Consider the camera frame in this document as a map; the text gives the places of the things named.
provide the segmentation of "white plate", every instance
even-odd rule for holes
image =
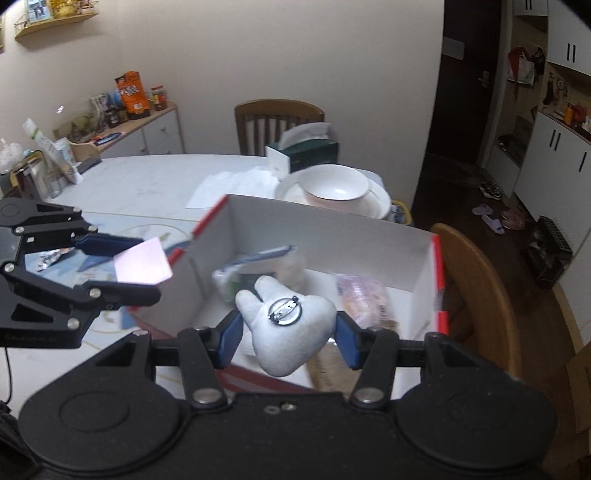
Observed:
[[[275,198],[277,200],[310,205],[310,202],[306,199],[304,189],[300,186],[299,175],[302,171],[292,173],[283,179],[275,190]],[[371,182],[371,188],[369,193],[362,199],[362,213],[358,213],[358,215],[377,219],[386,218],[392,210],[392,199],[383,187],[375,183],[372,179],[369,179],[369,181]]]

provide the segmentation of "brown box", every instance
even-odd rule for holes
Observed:
[[[591,427],[591,343],[566,364],[577,432]]]

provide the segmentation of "bottle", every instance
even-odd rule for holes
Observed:
[[[564,109],[564,123],[569,127],[573,124],[574,108],[572,103],[567,103]]]
[[[152,87],[152,100],[154,101],[154,110],[159,112],[168,107],[166,102],[166,90],[162,85]]]

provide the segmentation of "chair backrest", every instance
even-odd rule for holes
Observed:
[[[278,142],[285,130],[300,124],[324,121],[324,112],[320,108],[299,100],[253,100],[238,105],[234,113],[240,155],[264,155],[265,145]],[[247,128],[250,122],[251,131]]]
[[[450,312],[450,336],[472,344],[484,358],[520,377],[515,313],[499,275],[484,253],[462,233],[443,223],[436,223],[431,231],[440,238],[446,274],[465,302],[464,309]]]

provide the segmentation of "sauce jar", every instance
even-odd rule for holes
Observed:
[[[152,87],[152,100],[154,101],[154,110],[157,112],[164,110],[168,106],[166,103],[166,90],[162,85]]]

